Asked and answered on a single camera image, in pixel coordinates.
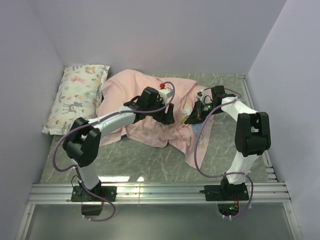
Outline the pink pillowcase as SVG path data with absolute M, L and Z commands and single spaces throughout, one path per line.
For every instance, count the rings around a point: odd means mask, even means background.
M 150 76 L 136 70 L 123 70 L 102 86 L 103 101 L 97 109 L 97 116 L 102 117 L 117 111 L 125 103 L 142 102 L 143 107 L 159 109 L 159 98 L 155 93 L 145 93 L 151 87 L 160 90 L 162 84 L 173 83 L 174 123 L 165 125 L 147 116 L 137 123 L 130 124 L 113 131 L 100 140 L 100 146 L 107 146 L 121 140 L 122 136 L 142 144 L 164 148 L 172 145 L 185 155 L 185 162 L 195 168 L 200 167 L 205 158 L 214 118 L 211 116 L 206 124 L 187 124 L 196 103 L 197 93 L 204 89 L 195 80 L 176 77 Z

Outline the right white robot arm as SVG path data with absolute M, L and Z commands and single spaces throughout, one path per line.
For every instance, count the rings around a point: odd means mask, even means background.
M 210 200 L 249 200 L 245 181 L 253 163 L 271 147 L 269 115 L 258 112 L 240 101 L 241 95 L 217 85 L 210 88 L 211 102 L 206 102 L 204 90 L 197 93 L 191 115 L 186 124 L 201 125 L 196 144 L 212 115 L 226 113 L 236 121 L 234 144 L 236 154 L 226 173 L 220 174 L 221 182 L 215 190 L 206 187 L 204 193 Z

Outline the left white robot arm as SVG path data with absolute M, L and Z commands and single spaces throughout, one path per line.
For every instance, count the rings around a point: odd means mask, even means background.
M 146 117 L 152 117 L 164 125 L 173 124 L 174 96 L 174 86 L 166 87 L 162 83 L 159 90 L 147 86 L 141 95 L 125 102 L 116 111 L 89 120 L 77 118 L 69 133 L 65 135 L 62 145 L 67 156 L 75 163 L 80 188 L 76 194 L 87 202 L 102 201 L 106 192 L 95 167 L 100 141 L 116 130 L 142 121 Z

